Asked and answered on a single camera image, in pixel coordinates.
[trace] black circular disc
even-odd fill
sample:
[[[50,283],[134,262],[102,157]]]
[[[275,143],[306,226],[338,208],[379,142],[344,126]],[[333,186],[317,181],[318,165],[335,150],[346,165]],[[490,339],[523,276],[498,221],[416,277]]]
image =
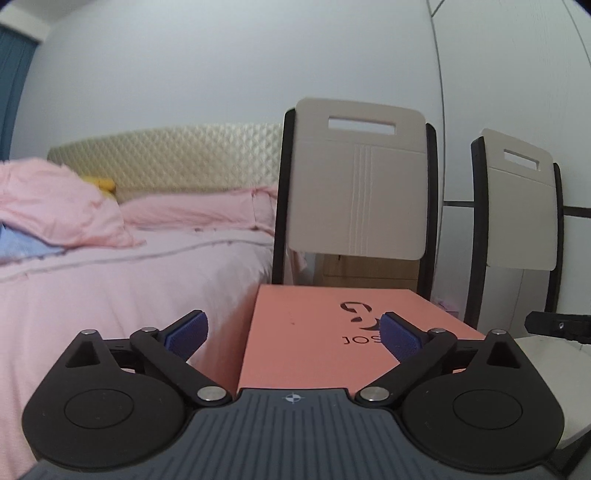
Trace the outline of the black circular disc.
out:
[[[71,398],[65,414],[74,425],[105,429],[126,420],[134,410],[132,398],[119,390],[89,390]]]
[[[545,384],[518,369],[443,375],[420,384],[402,405],[402,420],[425,453],[481,473],[518,471],[554,451],[564,420]]]
[[[506,429],[521,418],[521,404],[496,390],[470,390],[453,402],[453,411],[463,422],[484,430]]]
[[[161,451],[185,421],[183,400],[146,375],[92,375],[40,386],[22,415],[36,457],[76,470],[112,469]]]

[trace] blue curtain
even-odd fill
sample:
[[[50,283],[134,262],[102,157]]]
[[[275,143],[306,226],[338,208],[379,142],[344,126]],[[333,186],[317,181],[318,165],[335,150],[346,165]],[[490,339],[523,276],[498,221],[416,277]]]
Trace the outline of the blue curtain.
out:
[[[10,155],[18,102],[36,48],[36,41],[0,27],[0,161]]]

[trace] metal pin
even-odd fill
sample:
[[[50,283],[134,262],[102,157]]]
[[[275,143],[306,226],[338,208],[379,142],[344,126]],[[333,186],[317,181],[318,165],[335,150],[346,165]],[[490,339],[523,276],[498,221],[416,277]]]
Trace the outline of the metal pin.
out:
[[[384,401],[390,396],[390,392],[384,387],[365,387],[359,396],[367,401]]]
[[[204,401],[217,401],[226,396],[226,392],[222,387],[210,385],[209,387],[202,387],[197,391],[197,396]]]

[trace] pink pillow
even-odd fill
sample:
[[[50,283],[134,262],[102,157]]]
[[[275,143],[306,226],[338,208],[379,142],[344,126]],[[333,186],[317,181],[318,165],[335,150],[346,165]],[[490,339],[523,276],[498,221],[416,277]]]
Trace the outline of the pink pillow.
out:
[[[150,229],[275,230],[277,189],[148,195],[121,206],[127,225]]]
[[[131,247],[117,202],[66,166],[40,158],[0,163],[0,222],[63,247]]]

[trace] yellow object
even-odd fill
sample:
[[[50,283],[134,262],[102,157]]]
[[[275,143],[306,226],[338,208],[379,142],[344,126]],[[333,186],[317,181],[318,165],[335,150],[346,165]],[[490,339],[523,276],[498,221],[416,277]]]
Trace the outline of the yellow object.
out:
[[[92,177],[90,175],[82,175],[80,178],[98,187],[105,197],[115,200],[115,195],[113,195],[113,192],[116,188],[114,180],[101,177]]]

